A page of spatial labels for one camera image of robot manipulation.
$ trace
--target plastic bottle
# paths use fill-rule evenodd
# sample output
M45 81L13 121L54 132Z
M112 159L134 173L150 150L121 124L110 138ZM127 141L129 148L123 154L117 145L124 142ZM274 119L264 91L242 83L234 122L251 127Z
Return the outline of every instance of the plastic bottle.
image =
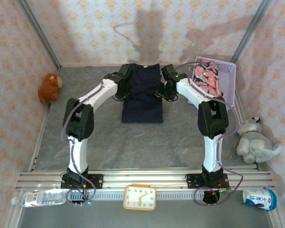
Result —
M276 195L268 188L243 190L243 201L247 205L265 209L267 211L276 208Z
M61 205L65 202L66 193L62 189L27 192L11 200L13 205L19 204L26 208Z

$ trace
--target teddy bear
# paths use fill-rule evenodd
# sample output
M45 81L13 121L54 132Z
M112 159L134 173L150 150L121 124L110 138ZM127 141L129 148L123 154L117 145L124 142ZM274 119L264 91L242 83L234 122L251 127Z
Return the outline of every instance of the teddy bear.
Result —
M270 140L262 135L260 121L259 117L246 120L237 131L241 136L237 154L243 156L245 163L269 161L283 150L281 144L273 146Z
M38 90L38 97L41 103L53 103L59 97L58 89L62 87L62 80L57 74L48 74L41 88Z

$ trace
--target clock hand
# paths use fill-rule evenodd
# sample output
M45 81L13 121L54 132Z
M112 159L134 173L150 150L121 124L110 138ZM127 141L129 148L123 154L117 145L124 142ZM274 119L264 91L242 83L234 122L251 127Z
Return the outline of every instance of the clock hand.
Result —
M146 196L146 195L148 195L148 194L146 193L146 194L142 195L142 196L140 197L140 199L141 199L142 197Z

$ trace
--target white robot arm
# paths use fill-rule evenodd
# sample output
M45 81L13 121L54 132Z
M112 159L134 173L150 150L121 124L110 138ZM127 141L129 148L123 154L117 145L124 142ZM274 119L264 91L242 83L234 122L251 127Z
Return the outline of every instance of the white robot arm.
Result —
M197 180L197 182L202 183L196 184L196 186L215 188L218 185L218 181L223 177L226 177L225 174L225 176L223 176L223 170L218 163L221 151L221 142L219 143L218 140L228 127L226 107L222 103L218 104L218 102L214 102L199 94L191 87L187 75L177 74L173 65L165 66L161 71L166 83L161 83L159 85L157 95L160 95L160 97L163 97L166 100L173 100L175 95L179 93L189 99L199 110L198 126L205 140L205 159L202 166L202 178ZM87 174L88 164L86 162L86 145L88 137L94 129L94 112L106 99L113 95L116 95L116 97L120 99L131 94L129 78L132 73L132 70L128 66L123 65L118 73L115 72L106 75L102 82L103 88L90 99L86 98L97 91L101 84L90 93L79 98L79 100L71 98L68 101L64 124L66 123L66 118L71 110L79 102L85 100L78 109L77 114L73 114L73 117L71 118L71 121L67 123L68 125L66 128L66 134L71 140L70 148L72 148L74 144L73 151L71 150L70 152L73 153L74 164L70 159L67 169L68 181L73 182L70 184L72 186L71 188L81 188L85 184L80 177L76 176L77 172L74 165L77 167L80 174Z
M87 99L85 102L83 102L84 105L90 105L93 107L93 112L97 110L97 108L105 102L109 97L115 95L117 93L117 84L110 80L110 79L103 79L102 83L99 84L95 89L93 89L90 93L82 96L79 98L79 102L82 102L86 98L88 98L91 94L93 94L95 91L99 90L100 87L103 87L99 93L91 97L90 99ZM72 147L72 144L74 142L74 160L75 165L80 173L83 173L88 165L86 162L86 145L88 138L82 139L79 141L75 136L68 136L69 142L70 142L70 148ZM71 171L76 172L74 165L70 159L70 164L68 165Z

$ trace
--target brown teddy bear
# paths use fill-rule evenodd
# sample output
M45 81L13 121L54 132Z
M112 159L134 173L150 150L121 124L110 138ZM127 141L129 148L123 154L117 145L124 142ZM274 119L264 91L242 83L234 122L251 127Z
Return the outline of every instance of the brown teddy bear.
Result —
M59 97L58 89L62 87L62 80L57 74L48 74L41 88L38 90L38 97L41 103L53 103Z

